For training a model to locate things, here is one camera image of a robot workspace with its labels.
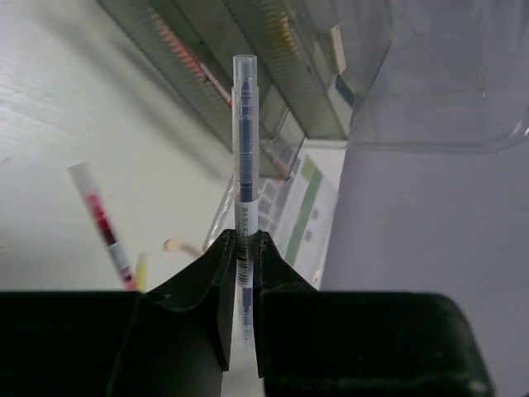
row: gray wall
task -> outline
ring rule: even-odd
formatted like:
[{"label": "gray wall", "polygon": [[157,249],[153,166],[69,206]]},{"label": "gray wall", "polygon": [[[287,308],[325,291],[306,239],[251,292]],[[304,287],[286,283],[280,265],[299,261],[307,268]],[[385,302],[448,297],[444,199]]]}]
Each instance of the gray wall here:
[{"label": "gray wall", "polygon": [[[521,396],[529,2],[391,3],[393,45],[353,130],[322,288],[447,294],[468,316],[498,395]],[[497,145],[502,137],[514,146]]]}]

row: pen cap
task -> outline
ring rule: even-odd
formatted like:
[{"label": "pen cap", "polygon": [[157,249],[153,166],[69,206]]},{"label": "pen cap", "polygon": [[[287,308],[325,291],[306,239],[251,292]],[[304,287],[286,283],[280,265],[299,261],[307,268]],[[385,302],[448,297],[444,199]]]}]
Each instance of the pen cap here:
[{"label": "pen cap", "polygon": [[232,131],[234,184],[241,202],[258,197],[259,183],[259,88],[257,58],[233,57]]}]

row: white label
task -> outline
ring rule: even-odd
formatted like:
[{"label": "white label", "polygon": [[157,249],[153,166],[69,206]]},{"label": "white label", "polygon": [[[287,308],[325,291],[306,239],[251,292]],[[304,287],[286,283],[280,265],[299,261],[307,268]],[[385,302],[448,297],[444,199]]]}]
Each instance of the white label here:
[{"label": "white label", "polygon": [[108,246],[107,249],[119,271],[129,268],[129,261],[126,259],[125,252],[119,242]]},{"label": "white label", "polygon": [[257,233],[258,200],[235,203],[237,230],[237,282],[242,288],[251,288],[254,259],[250,254],[251,238]]}]

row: pen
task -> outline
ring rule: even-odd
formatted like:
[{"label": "pen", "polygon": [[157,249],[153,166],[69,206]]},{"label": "pen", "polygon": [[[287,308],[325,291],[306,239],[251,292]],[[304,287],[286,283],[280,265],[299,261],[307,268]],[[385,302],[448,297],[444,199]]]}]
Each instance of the pen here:
[{"label": "pen", "polygon": [[88,163],[84,162],[72,165],[69,167],[69,172],[72,175],[79,194],[83,198],[88,212],[92,216],[93,222],[99,230],[99,234],[107,246],[108,254],[112,258],[125,288],[128,290],[136,290],[138,285],[134,278],[131,265],[126,258],[122,245],[117,240],[116,233],[112,230],[112,224],[102,205],[101,194],[90,174]]},{"label": "pen", "polygon": [[233,57],[233,179],[237,235],[237,284],[243,333],[247,342],[253,333],[253,269],[250,247],[257,233],[259,196],[259,88],[257,57]]}]

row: blue pen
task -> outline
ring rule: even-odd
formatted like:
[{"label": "blue pen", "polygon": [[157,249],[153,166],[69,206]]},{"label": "blue pen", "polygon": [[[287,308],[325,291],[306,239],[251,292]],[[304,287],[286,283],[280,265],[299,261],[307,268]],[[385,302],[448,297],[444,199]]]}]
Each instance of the blue pen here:
[{"label": "blue pen", "polygon": [[257,233],[259,198],[259,88],[257,58],[233,57],[233,159],[237,233],[237,284],[245,339],[253,334],[252,285],[254,260],[249,247]]}]

